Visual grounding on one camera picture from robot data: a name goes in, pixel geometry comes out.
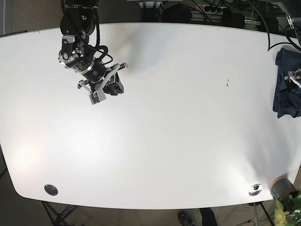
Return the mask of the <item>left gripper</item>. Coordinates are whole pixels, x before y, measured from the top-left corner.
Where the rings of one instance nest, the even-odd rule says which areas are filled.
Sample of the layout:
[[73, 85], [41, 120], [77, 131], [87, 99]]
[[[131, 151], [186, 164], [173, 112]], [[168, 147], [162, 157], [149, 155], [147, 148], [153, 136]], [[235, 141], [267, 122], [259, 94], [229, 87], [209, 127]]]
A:
[[285, 83], [288, 90], [296, 90], [301, 88], [301, 69], [289, 71], [285, 76]]

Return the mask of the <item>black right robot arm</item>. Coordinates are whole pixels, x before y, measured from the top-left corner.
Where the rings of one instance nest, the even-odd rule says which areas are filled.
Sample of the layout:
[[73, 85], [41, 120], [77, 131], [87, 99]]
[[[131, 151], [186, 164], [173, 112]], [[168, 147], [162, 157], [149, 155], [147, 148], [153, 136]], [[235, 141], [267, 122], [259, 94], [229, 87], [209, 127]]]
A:
[[107, 67], [103, 62], [110, 55], [108, 47], [100, 44], [98, 4], [97, 0], [61, 1], [63, 38], [58, 61], [84, 77], [78, 88], [89, 92], [92, 104], [104, 101], [107, 94], [117, 96], [124, 92], [118, 71], [127, 67], [126, 63]]

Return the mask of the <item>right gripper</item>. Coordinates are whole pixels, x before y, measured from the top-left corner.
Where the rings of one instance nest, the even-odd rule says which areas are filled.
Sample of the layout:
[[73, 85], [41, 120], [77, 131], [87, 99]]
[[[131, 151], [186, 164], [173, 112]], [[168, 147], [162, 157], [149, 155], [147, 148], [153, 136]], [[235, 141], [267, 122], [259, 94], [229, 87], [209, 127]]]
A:
[[78, 89], [89, 92], [91, 103], [106, 99], [106, 94], [117, 96], [124, 93], [118, 71], [127, 68], [126, 63], [106, 67], [103, 58], [108, 55], [106, 46], [92, 47], [78, 38], [63, 38], [58, 61], [67, 69], [73, 69], [85, 79], [78, 82]]

